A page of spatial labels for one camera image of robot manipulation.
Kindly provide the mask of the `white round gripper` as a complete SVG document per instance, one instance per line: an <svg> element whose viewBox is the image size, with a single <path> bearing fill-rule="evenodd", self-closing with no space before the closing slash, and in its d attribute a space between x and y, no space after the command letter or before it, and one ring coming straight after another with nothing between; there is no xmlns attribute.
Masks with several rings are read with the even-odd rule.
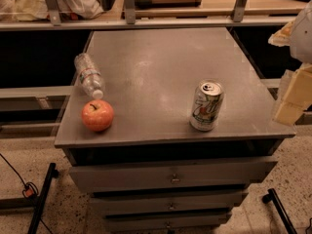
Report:
<svg viewBox="0 0 312 234"><path fill-rule="evenodd" d="M301 62L312 63L312 0L295 18L272 34L268 43L284 47L290 45L291 56ZM286 70L281 78L273 120L291 126L312 105L312 65L302 65L296 71Z"/></svg>

